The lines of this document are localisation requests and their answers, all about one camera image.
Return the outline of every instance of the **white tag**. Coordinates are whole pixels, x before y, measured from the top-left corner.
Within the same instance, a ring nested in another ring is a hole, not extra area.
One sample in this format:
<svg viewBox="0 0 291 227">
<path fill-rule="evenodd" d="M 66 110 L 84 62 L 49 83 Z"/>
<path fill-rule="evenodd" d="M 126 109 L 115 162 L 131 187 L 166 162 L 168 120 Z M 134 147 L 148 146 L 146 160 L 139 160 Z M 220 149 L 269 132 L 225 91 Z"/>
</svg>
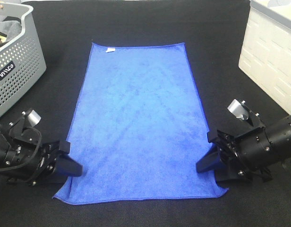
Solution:
<svg viewBox="0 0 291 227">
<path fill-rule="evenodd" d="M 115 51 L 115 48 L 108 48 L 107 50 L 106 50 L 106 53 L 110 53 L 110 52 L 114 52 Z"/>
</svg>

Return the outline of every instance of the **blue towel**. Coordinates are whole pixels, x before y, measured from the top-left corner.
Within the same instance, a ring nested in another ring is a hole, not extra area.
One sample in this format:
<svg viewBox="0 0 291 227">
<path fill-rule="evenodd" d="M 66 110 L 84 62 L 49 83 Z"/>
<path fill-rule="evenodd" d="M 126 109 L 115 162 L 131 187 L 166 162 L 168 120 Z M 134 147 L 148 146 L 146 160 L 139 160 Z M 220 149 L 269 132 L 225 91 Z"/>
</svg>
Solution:
<svg viewBox="0 0 291 227">
<path fill-rule="evenodd" d="M 93 44 L 68 141 L 84 167 L 56 193 L 69 204 L 216 198 L 214 173 L 196 173 L 208 127 L 184 44 Z"/>
</svg>

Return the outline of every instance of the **black mat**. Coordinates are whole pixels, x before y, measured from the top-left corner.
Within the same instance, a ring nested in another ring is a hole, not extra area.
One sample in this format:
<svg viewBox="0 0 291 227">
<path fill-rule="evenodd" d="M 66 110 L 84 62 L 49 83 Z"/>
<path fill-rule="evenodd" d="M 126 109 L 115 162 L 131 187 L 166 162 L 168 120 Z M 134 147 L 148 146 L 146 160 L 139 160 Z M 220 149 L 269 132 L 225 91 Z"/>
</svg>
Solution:
<svg viewBox="0 0 291 227">
<path fill-rule="evenodd" d="M 91 41 L 109 46 L 186 43 L 210 128 L 243 131 L 226 109 L 244 99 L 266 124 L 286 116 L 239 68 L 249 0 L 50 1 L 34 7 L 47 71 L 0 121 L 33 107 L 45 141 L 65 139 L 84 78 Z M 219 199 L 119 201 L 70 206 L 51 196 L 58 184 L 10 186 L 0 177 L 0 227 L 291 226 L 291 178 L 229 184 Z"/>
</svg>

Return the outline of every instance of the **gray plastic basket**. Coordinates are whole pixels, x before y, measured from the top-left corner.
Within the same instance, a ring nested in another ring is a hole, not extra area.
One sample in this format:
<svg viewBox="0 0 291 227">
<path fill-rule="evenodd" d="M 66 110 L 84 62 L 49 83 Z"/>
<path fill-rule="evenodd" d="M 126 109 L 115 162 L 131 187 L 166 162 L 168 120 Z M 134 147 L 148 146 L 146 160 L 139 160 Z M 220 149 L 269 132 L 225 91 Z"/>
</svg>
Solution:
<svg viewBox="0 0 291 227">
<path fill-rule="evenodd" d="M 31 12 L 33 7 L 0 2 L 0 15 L 21 19 L 22 31 L 0 48 L 0 117 L 46 70 Z"/>
</svg>

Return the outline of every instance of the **black fabric surface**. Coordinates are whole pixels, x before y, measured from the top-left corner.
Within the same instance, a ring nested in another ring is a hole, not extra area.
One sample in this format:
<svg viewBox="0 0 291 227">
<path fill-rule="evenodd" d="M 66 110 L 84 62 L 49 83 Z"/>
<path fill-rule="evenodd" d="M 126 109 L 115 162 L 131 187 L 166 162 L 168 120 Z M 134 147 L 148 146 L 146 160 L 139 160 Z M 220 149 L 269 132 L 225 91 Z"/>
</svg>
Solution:
<svg viewBox="0 0 291 227">
<path fill-rule="evenodd" d="M 249 0 L 50 1 L 34 7 L 47 71 L 0 119 L 29 107 L 42 116 L 44 141 L 65 139 L 84 79 L 91 42 L 107 46 L 186 43 L 210 128 L 245 128 L 227 106 L 246 100 L 266 124 L 287 113 L 251 81 L 238 61 Z M 71 206 L 52 195 L 61 184 L 6 185 L 0 176 L 0 227 L 291 226 L 291 177 L 279 164 L 274 179 L 231 183 L 218 199 L 119 201 Z"/>
</svg>

